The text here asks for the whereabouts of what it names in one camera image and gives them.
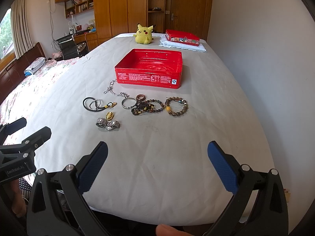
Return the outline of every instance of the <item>window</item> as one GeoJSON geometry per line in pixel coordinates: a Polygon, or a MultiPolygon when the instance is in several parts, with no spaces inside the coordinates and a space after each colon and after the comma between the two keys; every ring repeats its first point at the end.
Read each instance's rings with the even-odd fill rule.
{"type": "Polygon", "coordinates": [[[0,23],[0,59],[14,49],[11,31],[11,9],[8,9],[0,23]]]}

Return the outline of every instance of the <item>human thumb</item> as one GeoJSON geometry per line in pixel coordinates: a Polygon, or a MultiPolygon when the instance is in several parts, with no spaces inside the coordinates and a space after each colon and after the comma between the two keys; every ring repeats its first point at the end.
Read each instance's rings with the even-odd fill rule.
{"type": "Polygon", "coordinates": [[[155,233],[157,236],[192,236],[189,233],[178,231],[165,224],[158,225],[155,229],[155,233]]]}

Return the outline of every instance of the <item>white wall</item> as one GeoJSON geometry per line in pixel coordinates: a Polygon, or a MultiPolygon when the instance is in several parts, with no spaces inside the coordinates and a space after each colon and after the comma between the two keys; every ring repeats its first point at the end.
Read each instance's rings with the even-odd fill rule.
{"type": "Polygon", "coordinates": [[[315,197],[315,22],[301,0],[213,0],[208,43],[260,119],[292,230],[315,197]]]}
{"type": "MultiPolygon", "coordinates": [[[[56,52],[52,48],[53,39],[47,1],[49,0],[26,0],[27,23],[32,41],[34,43],[40,42],[46,58],[51,57],[51,54],[56,52]]],[[[66,19],[63,2],[55,4],[55,0],[51,0],[51,11],[54,23],[53,37],[56,40],[63,37],[64,33],[69,34],[68,23],[71,18],[66,19]]],[[[89,20],[94,19],[94,10],[75,15],[73,18],[84,27],[86,23],[89,23],[89,20]]]]}
{"type": "Polygon", "coordinates": [[[84,25],[89,25],[89,20],[91,19],[94,19],[94,10],[85,11],[81,14],[73,16],[73,21],[77,22],[78,25],[82,25],[82,29],[86,29],[84,28],[84,25]]]}

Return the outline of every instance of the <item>blue gripper pad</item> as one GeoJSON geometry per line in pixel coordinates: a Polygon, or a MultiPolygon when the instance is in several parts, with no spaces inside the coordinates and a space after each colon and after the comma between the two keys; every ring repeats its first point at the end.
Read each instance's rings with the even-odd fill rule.
{"type": "Polygon", "coordinates": [[[220,146],[212,141],[208,145],[208,157],[215,167],[225,189],[235,195],[238,191],[237,175],[224,157],[220,146]]]}
{"type": "Polygon", "coordinates": [[[26,126],[26,119],[24,117],[10,123],[5,129],[5,134],[12,135],[14,132],[26,126]]]}
{"type": "Polygon", "coordinates": [[[90,155],[86,155],[89,160],[78,176],[78,190],[81,194],[90,190],[107,156],[108,147],[105,142],[100,142],[90,155]]]}

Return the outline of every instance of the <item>bookshelf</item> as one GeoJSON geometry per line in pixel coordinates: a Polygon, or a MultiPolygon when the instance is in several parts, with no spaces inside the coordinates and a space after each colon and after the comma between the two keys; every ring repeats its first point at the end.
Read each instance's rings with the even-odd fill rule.
{"type": "Polygon", "coordinates": [[[77,15],[85,11],[90,11],[93,8],[94,0],[68,0],[65,1],[65,16],[66,18],[70,18],[71,12],[73,15],[77,15]]]}
{"type": "Polygon", "coordinates": [[[155,25],[154,30],[157,33],[165,33],[164,16],[165,16],[165,0],[147,0],[147,26],[155,25]],[[154,7],[161,8],[160,11],[153,11],[154,7]]]}

